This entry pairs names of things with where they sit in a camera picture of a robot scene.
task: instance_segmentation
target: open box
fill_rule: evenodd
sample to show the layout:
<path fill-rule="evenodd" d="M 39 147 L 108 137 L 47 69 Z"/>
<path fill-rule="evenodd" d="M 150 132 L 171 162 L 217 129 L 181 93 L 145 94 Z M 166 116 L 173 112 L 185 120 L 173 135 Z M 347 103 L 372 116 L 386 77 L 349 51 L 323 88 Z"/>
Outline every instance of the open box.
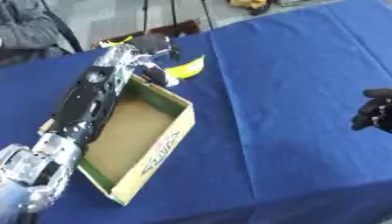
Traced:
<path fill-rule="evenodd" d="M 106 196 L 125 206 L 193 125 L 189 101 L 132 77 L 79 170 Z"/>

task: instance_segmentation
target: blue fabric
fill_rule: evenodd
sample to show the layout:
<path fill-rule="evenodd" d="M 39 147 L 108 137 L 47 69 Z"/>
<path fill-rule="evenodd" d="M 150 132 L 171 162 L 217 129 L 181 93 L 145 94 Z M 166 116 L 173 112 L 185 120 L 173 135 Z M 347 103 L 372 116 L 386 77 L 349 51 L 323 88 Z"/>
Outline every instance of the blue fabric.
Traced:
<path fill-rule="evenodd" d="M 197 124 L 126 207 L 76 173 L 41 223 L 373 223 L 392 210 L 392 136 L 350 130 L 392 86 L 392 11 L 347 0 L 180 38 L 206 68 L 171 88 Z M 0 70 L 0 148 L 37 127 L 102 51 Z"/>

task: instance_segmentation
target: robotic hand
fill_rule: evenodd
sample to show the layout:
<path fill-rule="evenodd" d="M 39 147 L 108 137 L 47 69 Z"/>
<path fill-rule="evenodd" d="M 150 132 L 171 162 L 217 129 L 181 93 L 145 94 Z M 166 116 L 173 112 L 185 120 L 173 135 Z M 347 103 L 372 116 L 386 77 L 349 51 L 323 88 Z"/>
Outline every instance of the robotic hand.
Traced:
<path fill-rule="evenodd" d="M 169 38 L 157 34 L 108 49 L 69 89 L 52 125 L 32 149 L 13 144 L 0 150 L 0 223 L 50 206 L 101 134 L 135 68 L 143 67 L 151 82 L 175 85 L 178 80 L 154 59 L 177 53 Z"/>
<path fill-rule="evenodd" d="M 392 88 L 369 89 L 363 94 L 374 99 L 360 108 L 353 119 L 353 130 L 375 126 L 392 133 Z"/>

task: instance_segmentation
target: black robotic glove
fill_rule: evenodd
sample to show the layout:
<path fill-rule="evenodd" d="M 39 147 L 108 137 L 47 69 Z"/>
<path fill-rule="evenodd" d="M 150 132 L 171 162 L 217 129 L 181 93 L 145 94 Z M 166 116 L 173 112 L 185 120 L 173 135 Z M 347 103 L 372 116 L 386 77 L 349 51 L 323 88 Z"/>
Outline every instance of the black robotic glove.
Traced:
<path fill-rule="evenodd" d="M 363 91 L 368 101 L 353 118 L 353 130 L 375 126 L 392 133 L 392 88 L 378 88 Z"/>

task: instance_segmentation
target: chair leg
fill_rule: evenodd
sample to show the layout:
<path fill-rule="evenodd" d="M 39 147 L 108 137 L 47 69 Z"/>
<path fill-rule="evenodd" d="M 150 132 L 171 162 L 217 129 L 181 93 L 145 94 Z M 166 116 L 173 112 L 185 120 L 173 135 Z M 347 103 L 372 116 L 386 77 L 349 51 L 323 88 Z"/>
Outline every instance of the chair leg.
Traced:
<path fill-rule="evenodd" d="M 206 13 L 206 19 L 208 21 L 208 25 L 210 26 L 210 29 L 214 29 L 213 25 L 213 20 L 211 19 L 210 11 L 208 10 L 206 0 L 201 0 L 201 3 L 203 4 L 204 12 Z"/>
<path fill-rule="evenodd" d="M 148 23 L 148 18 L 149 18 L 149 0 L 144 0 L 143 11 L 144 11 L 143 31 L 144 31 L 144 33 L 146 33 L 147 32 L 147 23 Z"/>
<path fill-rule="evenodd" d="M 180 31 L 179 31 L 179 23 L 177 21 L 177 12 L 176 12 L 176 3 L 175 0 L 171 0 L 171 15 L 173 18 L 173 25 L 174 25 L 174 36 L 179 37 Z"/>

